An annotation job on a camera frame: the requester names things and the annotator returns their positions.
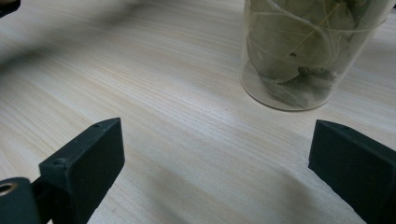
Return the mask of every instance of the transparent plastic cup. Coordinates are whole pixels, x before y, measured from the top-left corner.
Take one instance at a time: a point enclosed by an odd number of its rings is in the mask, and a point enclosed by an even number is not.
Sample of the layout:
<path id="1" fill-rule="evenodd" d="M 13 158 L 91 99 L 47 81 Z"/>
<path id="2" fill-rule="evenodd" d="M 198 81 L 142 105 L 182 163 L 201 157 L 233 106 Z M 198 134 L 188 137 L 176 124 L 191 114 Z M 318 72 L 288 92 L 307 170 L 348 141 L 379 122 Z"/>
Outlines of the transparent plastic cup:
<path id="1" fill-rule="evenodd" d="M 246 0 L 242 84 L 283 110 L 324 104 L 396 0 Z"/>

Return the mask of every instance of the light wood grain surface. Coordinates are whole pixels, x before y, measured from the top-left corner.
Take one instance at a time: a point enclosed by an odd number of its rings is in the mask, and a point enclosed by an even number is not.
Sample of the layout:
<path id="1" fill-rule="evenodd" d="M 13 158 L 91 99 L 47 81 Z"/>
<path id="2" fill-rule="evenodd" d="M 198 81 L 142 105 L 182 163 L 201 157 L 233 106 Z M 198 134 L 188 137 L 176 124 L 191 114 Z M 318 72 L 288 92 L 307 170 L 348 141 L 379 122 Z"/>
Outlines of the light wood grain surface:
<path id="1" fill-rule="evenodd" d="M 240 83 L 243 5 L 23 1 L 0 20 L 0 179 L 120 117 L 126 163 L 90 223 L 364 223 L 308 155 L 316 119 L 396 148 L 395 13 L 327 104 L 289 113 Z"/>

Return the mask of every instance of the table surface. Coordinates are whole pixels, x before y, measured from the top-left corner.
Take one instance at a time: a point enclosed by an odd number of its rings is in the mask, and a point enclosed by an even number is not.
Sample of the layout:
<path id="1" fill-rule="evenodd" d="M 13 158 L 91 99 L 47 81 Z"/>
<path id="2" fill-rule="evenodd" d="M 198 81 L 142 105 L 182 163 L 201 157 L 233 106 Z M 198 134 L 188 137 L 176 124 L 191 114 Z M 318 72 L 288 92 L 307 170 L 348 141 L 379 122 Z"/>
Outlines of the table surface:
<path id="1" fill-rule="evenodd" d="M 396 146 L 395 12 L 327 104 L 291 113 L 240 83 L 243 5 L 23 1 L 0 20 L 0 179 L 120 117 L 126 162 L 90 223 L 364 223 L 308 155 L 317 119 Z"/>

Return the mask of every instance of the wooden table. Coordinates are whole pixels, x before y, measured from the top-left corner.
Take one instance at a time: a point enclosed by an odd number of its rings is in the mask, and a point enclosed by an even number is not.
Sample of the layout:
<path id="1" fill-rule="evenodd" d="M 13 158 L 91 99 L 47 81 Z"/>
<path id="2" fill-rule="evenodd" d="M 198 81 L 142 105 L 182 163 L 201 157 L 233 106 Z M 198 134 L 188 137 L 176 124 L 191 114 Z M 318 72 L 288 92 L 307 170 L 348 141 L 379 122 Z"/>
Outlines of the wooden table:
<path id="1" fill-rule="evenodd" d="M 0 179 L 120 117 L 126 163 L 90 223 L 364 223 L 308 155 L 316 119 L 396 148 L 395 12 L 294 113 L 244 91 L 242 24 L 242 0 L 23 1 L 0 20 Z"/>

